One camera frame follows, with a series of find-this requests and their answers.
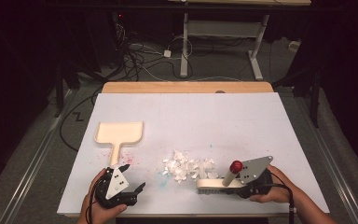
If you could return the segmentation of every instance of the metal bracket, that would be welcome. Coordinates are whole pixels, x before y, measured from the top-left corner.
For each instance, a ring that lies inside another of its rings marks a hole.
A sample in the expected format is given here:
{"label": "metal bracket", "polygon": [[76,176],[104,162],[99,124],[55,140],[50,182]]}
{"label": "metal bracket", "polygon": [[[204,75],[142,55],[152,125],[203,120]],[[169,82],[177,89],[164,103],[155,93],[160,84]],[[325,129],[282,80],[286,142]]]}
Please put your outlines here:
{"label": "metal bracket", "polygon": [[267,166],[273,160],[272,156],[262,157],[250,161],[243,161],[242,171],[240,171],[240,179],[243,185],[256,180],[266,170]]}
{"label": "metal bracket", "polygon": [[126,189],[130,183],[127,181],[126,177],[121,173],[120,169],[114,169],[112,173],[112,179],[109,184],[109,188],[106,192],[106,199],[109,200],[115,195],[120,193],[122,190]]}

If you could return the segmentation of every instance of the wooden table edge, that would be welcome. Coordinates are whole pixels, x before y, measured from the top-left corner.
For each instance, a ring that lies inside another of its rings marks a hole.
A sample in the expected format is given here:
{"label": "wooden table edge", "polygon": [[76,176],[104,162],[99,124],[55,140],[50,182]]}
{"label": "wooden table edge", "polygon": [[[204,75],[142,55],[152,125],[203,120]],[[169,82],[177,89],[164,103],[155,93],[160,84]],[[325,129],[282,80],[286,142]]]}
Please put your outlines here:
{"label": "wooden table edge", "polygon": [[107,82],[102,93],[274,92],[268,82]]}

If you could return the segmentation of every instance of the human hand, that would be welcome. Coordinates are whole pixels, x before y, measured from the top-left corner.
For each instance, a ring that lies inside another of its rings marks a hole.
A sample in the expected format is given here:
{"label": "human hand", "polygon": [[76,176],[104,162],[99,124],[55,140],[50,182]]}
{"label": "human hand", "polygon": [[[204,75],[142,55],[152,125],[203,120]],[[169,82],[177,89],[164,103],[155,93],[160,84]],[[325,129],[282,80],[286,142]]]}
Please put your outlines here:
{"label": "human hand", "polygon": [[[105,173],[105,169],[103,168],[100,173],[98,173],[94,179],[91,182],[91,185],[89,186],[89,192],[84,197],[83,204],[81,206],[81,212],[79,220],[77,221],[77,224],[83,224],[83,223],[92,223],[92,224],[100,224],[105,223],[109,219],[112,219],[116,216],[118,216],[120,213],[125,211],[127,209],[126,204],[120,204],[116,207],[106,209],[101,207],[96,201],[93,195],[91,195],[92,187],[95,185],[95,183],[98,181],[98,179],[103,176]],[[91,217],[89,217],[88,214],[88,207],[90,206],[90,197],[92,198],[92,214]]]}
{"label": "human hand", "polygon": [[[283,182],[292,192],[299,190],[299,188],[277,167],[269,165],[267,169],[276,175],[272,175],[272,182],[274,184],[282,184]],[[275,187],[272,187],[268,194],[256,194],[249,198],[250,201],[258,203],[289,203],[289,199],[290,194],[287,189]]]}

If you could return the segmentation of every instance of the white desk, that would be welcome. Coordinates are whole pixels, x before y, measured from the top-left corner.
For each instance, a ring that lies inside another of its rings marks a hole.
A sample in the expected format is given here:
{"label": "white desk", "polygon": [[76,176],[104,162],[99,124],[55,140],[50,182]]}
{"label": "white desk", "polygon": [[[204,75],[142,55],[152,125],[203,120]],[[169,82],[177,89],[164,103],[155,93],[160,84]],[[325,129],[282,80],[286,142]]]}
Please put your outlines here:
{"label": "white desk", "polygon": [[[302,7],[309,6],[310,0],[186,0],[186,4],[191,3]],[[254,72],[255,80],[263,80],[256,56],[260,49],[268,20],[269,15],[264,15],[261,22],[192,21],[188,19],[188,13],[185,13],[180,76],[187,77],[187,42],[189,35],[254,37],[255,46],[252,50],[248,50],[248,58]]]}
{"label": "white desk", "polygon": [[91,179],[108,166],[110,147],[94,141],[97,125],[119,121],[144,122],[141,142],[121,149],[119,165],[131,165],[124,173],[131,183],[128,190],[146,183],[138,203],[121,217],[269,217],[288,213],[288,204],[252,203],[236,195],[199,195],[191,178],[178,184],[161,175],[162,161],[170,159],[174,149],[193,159],[213,159],[220,175],[235,160],[271,155],[272,164],[328,212],[278,93],[102,93],[76,156],[59,214],[78,216]]}

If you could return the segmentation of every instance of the metal bar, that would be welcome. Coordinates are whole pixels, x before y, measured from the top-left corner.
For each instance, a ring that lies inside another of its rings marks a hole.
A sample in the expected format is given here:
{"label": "metal bar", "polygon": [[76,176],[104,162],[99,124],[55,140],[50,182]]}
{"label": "metal bar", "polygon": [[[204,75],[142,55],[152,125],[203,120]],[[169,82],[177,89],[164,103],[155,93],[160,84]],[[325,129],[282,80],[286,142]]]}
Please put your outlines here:
{"label": "metal bar", "polygon": [[57,118],[62,109],[63,109],[63,84],[62,84],[62,71],[61,64],[57,62],[56,65],[56,97],[57,97],[57,113],[55,118]]}
{"label": "metal bar", "polygon": [[338,7],[283,7],[283,6],[244,6],[244,5],[90,5],[90,4],[44,4],[41,7],[61,9],[61,10],[107,10],[120,12],[145,12],[158,11],[164,13],[255,13],[255,14],[275,14],[275,13],[296,13],[296,14],[318,14],[318,13],[340,13],[342,6]]}
{"label": "metal bar", "polygon": [[310,119],[313,122],[315,128],[319,128],[318,125],[318,105],[319,105],[319,89],[321,87],[321,75],[320,72],[315,74],[312,87],[312,96],[310,99]]}
{"label": "metal bar", "polygon": [[182,47],[182,60],[180,63],[180,77],[187,77],[187,41],[188,41],[188,14],[185,13],[183,21],[183,47]]}
{"label": "metal bar", "polygon": [[337,167],[337,163],[335,160],[335,157],[332,155],[332,152],[330,152],[330,149],[328,148],[327,144],[324,141],[324,138],[322,137],[322,134],[320,131],[313,126],[312,121],[307,116],[308,114],[308,107],[306,103],[304,102],[304,99],[298,99],[297,103],[300,107],[300,110],[302,114],[304,115],[304,118],[306,119],[308,125],[310,126],[314,136],[316,137],[316,140],[318,142],[319,147],[319,153],[321,154],[322,160],[324,164],[327,167],[327,171],[330,174],[334,184],[336,185],[337,192],[339,196],[341,197],[342,202],[344,203],[345,208],[347,209],[347,212],[349,216],[351,217],[352,223],[358,223],[358,202],[356,202],[353,192],[351,190],[351,187],[348,186],[347,181],[344,178],[344,175],[339,171],[339,168]]}
{"label": "metal bar", "polygon": [[255,39],[255,48],[252,51],[251,60],[255,58],[258,50],[260,49],[261,41],[263,40],[264,32],[266,31],[267,22],[269,21],[269,15],[264,15],[261,21],[260,27],[257,31],[257,38]]}
{"label": "metal bar", "polygon": [[[69,90],[65,96],[67,99],[66,105],[70,105],[75,99],[75,96],[76,92]],[[51,122],[51,125],[48,128],[39,148],[37,149],[34,158],[32,159],[27,171],[22,177],[20,184],[17,186],[17,189],[11,197],[10,202],[7,204],[7,208],[1,214],[0,223],[12,223],[14,221],[14,218],[19,212],[28,190],[34,183],[37,172],[39,171],[39,168],[48,153],[48,145],[67,110],[69,110],[69,106],[65,106],[60,116],[54,118],[54,120]]]}

